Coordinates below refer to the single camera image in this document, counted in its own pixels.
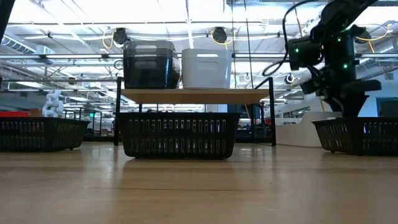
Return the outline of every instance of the wooden shelf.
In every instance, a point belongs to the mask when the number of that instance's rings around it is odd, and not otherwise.
[[[268,90],[122,90],[136,103],[253,104],[269,96]]]

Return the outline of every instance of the dark gray storage bin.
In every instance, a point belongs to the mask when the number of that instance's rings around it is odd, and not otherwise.
[[[124,43],[123,73],[127,89],[174,89],[180,60],[172,42],[134,40]]]

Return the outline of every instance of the shelf leg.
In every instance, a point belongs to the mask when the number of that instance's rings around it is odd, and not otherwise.
[[[118,89],[116,92],[116,113],[114,118],[114,139],[113,144],[115,146],[119,145],[119,113],[120,113],[120,97],[122,92],[122,77],[118,77]]]

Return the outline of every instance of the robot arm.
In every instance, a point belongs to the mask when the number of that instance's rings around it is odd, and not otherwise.
[[[321,20],[308,37],[289,40],[289,62],[292,70],[308,68],[312,78],[301,84],[305,94],[324,96],[333,111],[344,117],[358,115],[368,97],[366,91],[380,90],[377,80],[356,79],[354,41],[365,29],[347,27],[376,0],[334,0],[321,13]],[[325,66],[314,65],[325,59]]]

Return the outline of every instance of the black plastic basket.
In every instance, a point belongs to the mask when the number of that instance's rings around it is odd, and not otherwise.
[[[356,155],[398,155],[398,118],[314,121],[322,148]]]
[[[62,118],[0,118],[0,151],[80,147],[89,122]]]
[[[238,113],[119,113],[124,152],[135,158],[226,159]]]

